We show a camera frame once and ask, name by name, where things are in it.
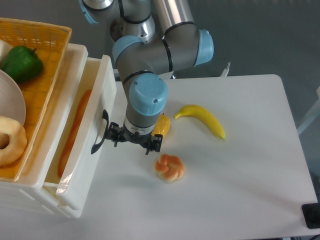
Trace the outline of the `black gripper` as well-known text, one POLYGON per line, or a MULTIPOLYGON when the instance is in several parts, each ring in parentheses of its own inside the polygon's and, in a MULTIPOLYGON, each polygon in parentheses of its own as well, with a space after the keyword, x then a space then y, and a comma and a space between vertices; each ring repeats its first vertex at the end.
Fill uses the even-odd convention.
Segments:
POLYGON ((125 125, 120 127, 117 123, 111 122, 104 134, 106 140, 113 142, 114 147, 117 147, 118 143, 130 142, 133 144, 139 144, 143 146, 146 151, 145 154, 148 155, 150 152, 159 153, 162 146, 163 135, 155 134, 151 135, 142 134, 138 130, 133 132, 129 131, 125 125))

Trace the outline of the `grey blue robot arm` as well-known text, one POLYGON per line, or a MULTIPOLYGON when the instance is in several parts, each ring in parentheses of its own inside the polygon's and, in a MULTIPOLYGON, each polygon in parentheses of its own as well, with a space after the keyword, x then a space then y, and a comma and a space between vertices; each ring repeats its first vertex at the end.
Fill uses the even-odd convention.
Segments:
POLYGON ((93 11, 114 13, 118 21, 112 56, 127 107, 123 125, 107 122, 103 139, 159 152, 163 136, 153 130, 168 97, 160 76, 209 62, 212 36, 195 26, 186 0, 81 0, 79 5, 91 24, 93 11))

